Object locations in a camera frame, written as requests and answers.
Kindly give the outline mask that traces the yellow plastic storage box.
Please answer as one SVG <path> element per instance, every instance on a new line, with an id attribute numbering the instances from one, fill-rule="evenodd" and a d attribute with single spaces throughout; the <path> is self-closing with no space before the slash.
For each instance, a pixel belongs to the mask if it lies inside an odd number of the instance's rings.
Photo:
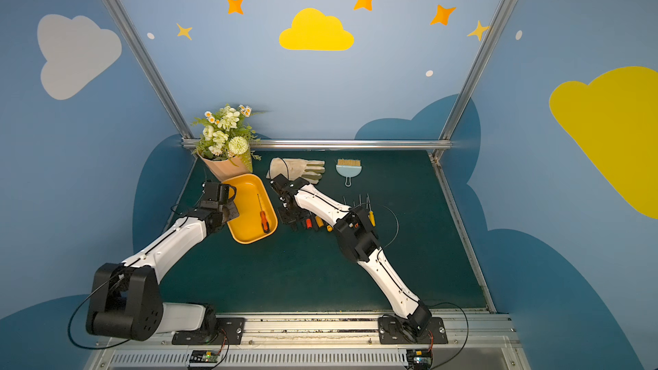
<path id="1" fill-rule="evenodd" d="M 240 216 L 228 223 L 231 235 L 236 242 L 245 245 L 255 243 L 272 235 L 278 229 L 277 212 L 273 208 L 263 181 L 257 175 L 235 176 L 224 181 L 224 184 L 236 187 L 236 196 L 233 202 L 236 204 Z M 262 206 L 267 214 L 271 228 L 270 233 L 265 233 L 261 227 L 257 195 L 260 195 Z"/>

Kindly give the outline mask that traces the yellow black handled screwdriver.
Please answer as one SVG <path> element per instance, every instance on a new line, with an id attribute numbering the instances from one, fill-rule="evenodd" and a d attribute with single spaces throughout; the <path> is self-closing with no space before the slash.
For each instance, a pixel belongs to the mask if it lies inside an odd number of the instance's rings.
<path id="1" fill-rule="evenodd" d="M 373 227 L 376 226 L 376 221 L 375 221 L 375 214 L 372 209 L 372 203 L 370 200 L 369 194 L 366 195 L 366 207 L 368 210 L 368 219 L 370 220 L 370 223 L 372 224 Z"/>

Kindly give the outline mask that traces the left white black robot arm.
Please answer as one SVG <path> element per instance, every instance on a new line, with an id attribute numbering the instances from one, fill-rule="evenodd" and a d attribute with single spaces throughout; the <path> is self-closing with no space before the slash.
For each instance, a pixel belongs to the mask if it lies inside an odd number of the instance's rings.
<path id="1" fill-rule="evenodd" d="M 207 303 L 165 303 L 160 283 L 197 244 L 236 219 L 236 205 L 210 204 L 187 212 L 143 250 L 94 274 L 86 330 L 91 335 L 146 341 L 174 333 L 178 344 L 216 339 L 217 319 Z"/>

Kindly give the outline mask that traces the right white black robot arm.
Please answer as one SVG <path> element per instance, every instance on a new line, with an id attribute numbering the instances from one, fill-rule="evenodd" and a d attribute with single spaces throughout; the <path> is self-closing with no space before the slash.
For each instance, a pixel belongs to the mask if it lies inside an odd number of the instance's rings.
<path id="1" fill-rule="evenodd" d="M 291 181 L 278 175 L 270 180 L 270 185 L 281 200 L 282 217 L 296 223 L 310 214 L 331 226 L 344 257 L 362 267 L 375 281 L 404 331 L 411 337 L 423 335 L 432 319 L 430 309 L 387 260 L 365 206 L 341 204 L 303 178 Z"/>

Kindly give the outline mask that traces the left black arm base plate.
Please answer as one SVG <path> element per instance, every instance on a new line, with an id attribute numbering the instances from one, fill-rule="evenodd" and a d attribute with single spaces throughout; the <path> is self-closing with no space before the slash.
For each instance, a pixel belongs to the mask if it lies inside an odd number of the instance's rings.
<path id="1" fill-rule="evenodd" d="M 242 342 L 245 318 L 216 317 L 194 331 L 175 332 L 173 345 L 239 345 Z"/>

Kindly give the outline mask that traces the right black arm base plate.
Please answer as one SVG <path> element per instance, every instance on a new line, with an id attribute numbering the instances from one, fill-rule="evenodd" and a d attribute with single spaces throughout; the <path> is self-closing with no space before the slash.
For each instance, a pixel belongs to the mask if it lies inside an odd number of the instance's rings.
<path id="1" fill-rule="evenodd" d="M 377 320 L 381 344 L 448 344 L 447 329 L 440 317 L 432 317 L 422 332 L 415 332 L 395 315 L 384 314 Z"/>

